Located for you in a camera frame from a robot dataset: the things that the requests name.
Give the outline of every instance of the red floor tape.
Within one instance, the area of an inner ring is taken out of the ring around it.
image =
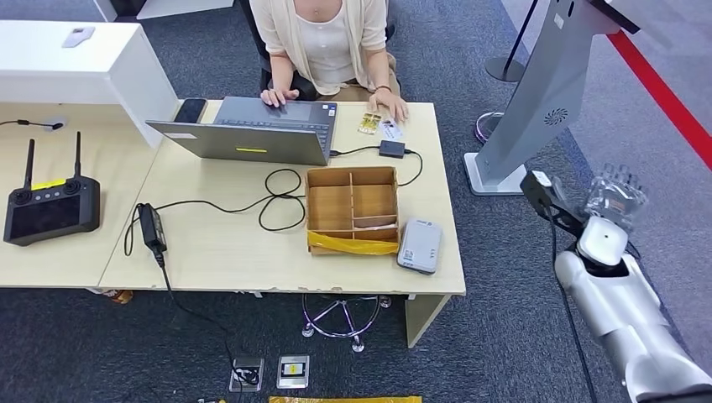
[[[657,105],[667,115],[680,133],[688,140],[694,151],[712,170],[712,138],[693,114],[684,106],[673,90],[655,72],[638,48],[623,31],[608,35],[633,73],[647,89]]]

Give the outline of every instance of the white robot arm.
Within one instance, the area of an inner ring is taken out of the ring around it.
[[[607,165],[580,212],[567,205],[558,182],[542,172],[528,172],[521,189],[541,217],[576,237],[557,256],[556,276],[608,354],[631,402],[711,402],[712,378],[670,334],[660,299],[626,252],[632,218],[647,201],[635,176]]]

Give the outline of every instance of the khaki pants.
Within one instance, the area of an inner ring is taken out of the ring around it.
[[[388,54],[388,66],[389,71],[389,85],[390,89],[397,96],[401,95],[401,85],[395,79],[395,58]],[[322,95],[318,98],[318,101],[329,101],[329,102],[368,102],[369,98],[374,95],[373,92],[363,88],[355,80],[353,83],[348,84],[348,87],[342,88],[341,91],[336,95]]]

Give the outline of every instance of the woman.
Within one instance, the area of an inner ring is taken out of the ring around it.
[[[250,0],[267,45],[273,88],[261,94],[273,106],[296,99],[294,70],[311,81],[323,101],[384,105],[403,121],[408,106],[385,51],[387,0]]]

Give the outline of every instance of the speaker grille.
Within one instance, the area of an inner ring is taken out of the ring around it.
[[[566,118],[568,118],[568,110],[558,107],[547,113],[547,116],[544,117],[544,124],[547,126],[556,126],[566,120]]]

